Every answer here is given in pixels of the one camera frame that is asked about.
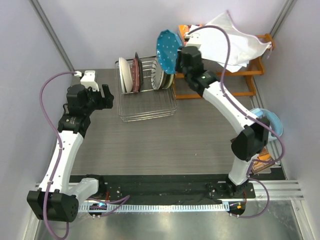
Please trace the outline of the cream green plate with twig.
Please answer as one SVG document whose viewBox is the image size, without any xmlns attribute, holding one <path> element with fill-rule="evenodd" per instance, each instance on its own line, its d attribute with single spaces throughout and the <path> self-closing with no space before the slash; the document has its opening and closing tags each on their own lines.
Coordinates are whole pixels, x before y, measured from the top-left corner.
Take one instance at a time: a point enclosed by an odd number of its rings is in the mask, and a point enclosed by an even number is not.
<svg viewBox="0 0 320 240">
<path fill-rule="evenodd" d="M 167 89 L 172 85 L 173 81 L 175 79 L 175 74 L 171 74 L 170 75 L 170 78 L 169 78 L 169 82 L 168 82 L 168 85 L 167 85 Z"/>
</svg>

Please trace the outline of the blue plate with white dots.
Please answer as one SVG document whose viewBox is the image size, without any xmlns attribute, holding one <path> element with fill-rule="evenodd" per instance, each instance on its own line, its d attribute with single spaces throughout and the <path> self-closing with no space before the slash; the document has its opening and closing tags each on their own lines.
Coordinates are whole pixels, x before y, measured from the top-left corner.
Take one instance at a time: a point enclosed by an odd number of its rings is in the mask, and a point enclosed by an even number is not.
<svg viewBox="0 0 320 240">
<path fill-rule="evenodd" d="M 156 41 L 158 63 L 166 74 L 175 74 L 178 49 L 182 47 L 179 36 L 169 29 L 163 30 Z"/>
</svg>

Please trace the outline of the cream plate with red rim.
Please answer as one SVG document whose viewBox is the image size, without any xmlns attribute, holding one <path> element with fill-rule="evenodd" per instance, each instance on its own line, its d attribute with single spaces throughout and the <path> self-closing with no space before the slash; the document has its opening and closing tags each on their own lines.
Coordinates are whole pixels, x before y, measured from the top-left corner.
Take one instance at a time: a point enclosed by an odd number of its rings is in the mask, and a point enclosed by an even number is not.
<svg viewBox="0 0 320 240">
<path fill-rule="evenodd" d="M 171 81 L 171 75 L 164 73 L 163 80 L 162 80 L 162 83 L 161 83 L 161 86 L 160 86 L 161 89 L 167 89 L 170 81 Z"/>
</svg>

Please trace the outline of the white plate with blue stripes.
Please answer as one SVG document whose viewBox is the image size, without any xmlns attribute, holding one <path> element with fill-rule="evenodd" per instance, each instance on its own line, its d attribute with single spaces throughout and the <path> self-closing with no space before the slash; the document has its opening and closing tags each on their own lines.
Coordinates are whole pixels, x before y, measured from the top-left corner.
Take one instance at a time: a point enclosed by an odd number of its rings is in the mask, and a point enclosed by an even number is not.
<svg viewBox="0 0 320 240">
<path fill-rule="evenodd" d="M 164 79 L 164 71 L 158 58 L 155 57 L 151 67 L 151 87 L 153 90 L 159 90 Z"/>
</svg>

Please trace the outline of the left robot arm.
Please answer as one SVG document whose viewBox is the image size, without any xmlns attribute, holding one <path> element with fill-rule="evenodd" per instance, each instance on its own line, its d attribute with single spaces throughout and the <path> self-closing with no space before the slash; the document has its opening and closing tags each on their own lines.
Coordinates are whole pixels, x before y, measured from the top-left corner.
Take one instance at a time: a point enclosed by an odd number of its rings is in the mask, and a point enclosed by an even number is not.
<svg viewBox="0 0 320 240">
<path fill-rule="evenodd" d="M 78 214 L 79 205 L 90 197 L 102 199 L 107 188 L 98 175 L 86 175 L 80 183 L 69 187 L 71 170 L 77 152 L 91 124 L 90 115 L 95 110 L 111 109 L 114 96 L 107 84 L 93 90 L 76 84 L 68 88 L 67 102 L 58 122 L 59 139 L 38 190 L 31 190 L 27 202 L 39 220 L 71 223 Z"/>
</svg>

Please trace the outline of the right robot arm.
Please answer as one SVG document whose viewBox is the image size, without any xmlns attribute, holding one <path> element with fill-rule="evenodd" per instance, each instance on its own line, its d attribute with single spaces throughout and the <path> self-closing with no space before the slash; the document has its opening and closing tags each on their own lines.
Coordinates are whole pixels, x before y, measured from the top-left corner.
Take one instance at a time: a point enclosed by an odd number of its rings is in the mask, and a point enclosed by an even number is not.
<svg viewBox="0 0 320 240">
<path fill-rule="evenodd" d="M 175 70 L 183 74 L 188 86 L 219 110 L 235 130 L 237 136 L 231 141 L 234 161 L 225 190 L 233 198 L 242 195 L 250 164 L 268 143 L 270 121 L 247 110 L 214 72 L 205 70 L 201 53 L 195 46 L 178 49 Z"/>
</svg>

